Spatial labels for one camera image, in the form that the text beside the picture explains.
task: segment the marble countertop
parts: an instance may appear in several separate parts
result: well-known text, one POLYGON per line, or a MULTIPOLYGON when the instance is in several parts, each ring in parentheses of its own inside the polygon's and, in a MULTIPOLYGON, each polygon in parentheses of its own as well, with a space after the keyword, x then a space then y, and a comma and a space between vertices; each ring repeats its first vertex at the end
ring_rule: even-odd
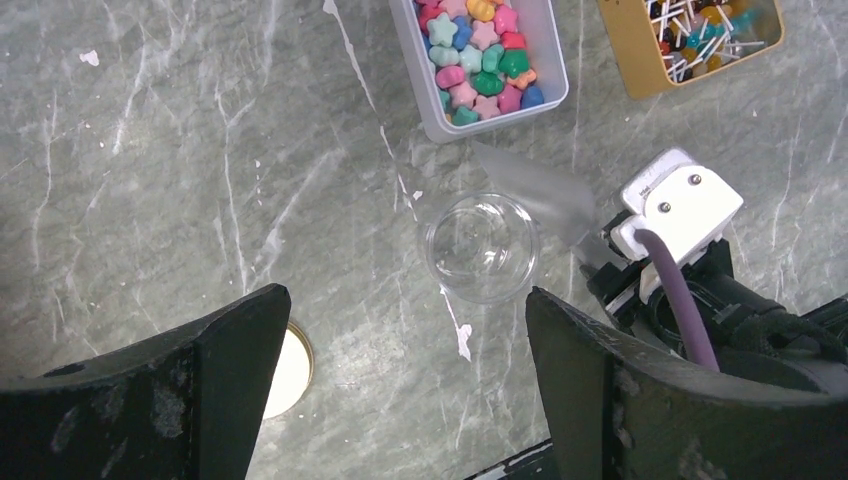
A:
MULTIPOLYGON (((584 177, 610 218, 679 145, 745 198, 744 283, 798 312, 848 291, 848 5, 784 0, 777 50, 636 102, 596 4, 555 3, 571 93, 477 139, 584 177)), ((490 185, 467 141, 425 137, 385 2, 9 0, 0 19, 0 374, 276 282, 316 370, 248 478, 463 478, 547 438, 522 301, 451 299, 454 319, 422 264, 414 211, 490 185)), ((544 244, 537 284, 593 308, 544 244)))

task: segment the white bracket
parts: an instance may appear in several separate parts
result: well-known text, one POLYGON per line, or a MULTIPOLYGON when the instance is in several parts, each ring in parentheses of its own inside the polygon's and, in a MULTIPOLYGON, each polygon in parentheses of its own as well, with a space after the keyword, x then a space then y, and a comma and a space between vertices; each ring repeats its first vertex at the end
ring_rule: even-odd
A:
MULTIPOLYGON (((742 207, 742 197, 712 170, 674 148, 640 171, 621 191, 633 216, 611 232, 613 243, 630 260, 648 256, 633 235, 647 229, 665 242, 678 265, 694 262, 742 207)), ((639 298, 647 303, 660 281, 653 265, 642 271, 639 298)))

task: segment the yellow container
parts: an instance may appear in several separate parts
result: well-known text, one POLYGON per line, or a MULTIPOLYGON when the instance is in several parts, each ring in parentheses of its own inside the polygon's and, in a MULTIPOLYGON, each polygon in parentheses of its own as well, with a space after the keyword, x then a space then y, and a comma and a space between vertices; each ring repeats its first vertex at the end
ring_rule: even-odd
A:
POLYGON ((758 14, 753 22, 753 31, 757 40, 765 42, 765 47, 705 75, 675 83, 666 73, 644 0, 598 0, 627 94, 639 100, 690 85, 771 50, 783 42, 783 17, 776 0, 731 0, 729 5, 740 10, 756 9, 758 14))

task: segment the white plastic container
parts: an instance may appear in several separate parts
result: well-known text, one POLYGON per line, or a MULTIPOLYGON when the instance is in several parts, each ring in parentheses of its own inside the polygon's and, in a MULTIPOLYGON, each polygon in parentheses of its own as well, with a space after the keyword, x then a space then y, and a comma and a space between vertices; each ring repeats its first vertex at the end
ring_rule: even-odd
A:
POLYGON ((439 101, 439 87, 430 70, 430 59, 421 37, 413 0, 389 0, 395 28, 403 49, 415 101, 421 112, 424 131, 430 140, 447 143, 469 135, 512 125, 558 106, 568 94, 568 77, 559 45, 551 0, 511 0, 505 2, 518 12, 518 31, 527 41, 530 66, 536 71, 536 85, 545 103, 471 125, 457 127, 448 123, 439 101))

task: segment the transparent bowl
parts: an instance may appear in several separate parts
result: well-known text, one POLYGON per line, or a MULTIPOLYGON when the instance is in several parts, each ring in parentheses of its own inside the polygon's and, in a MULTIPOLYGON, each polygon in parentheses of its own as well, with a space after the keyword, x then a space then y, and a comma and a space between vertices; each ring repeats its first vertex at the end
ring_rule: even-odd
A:
POLYGON ((539 262, 539 233, 511 198, 475 192, 426 226, 427 266, 446 291, 470 302, 503 302, 527 287, 539 262))

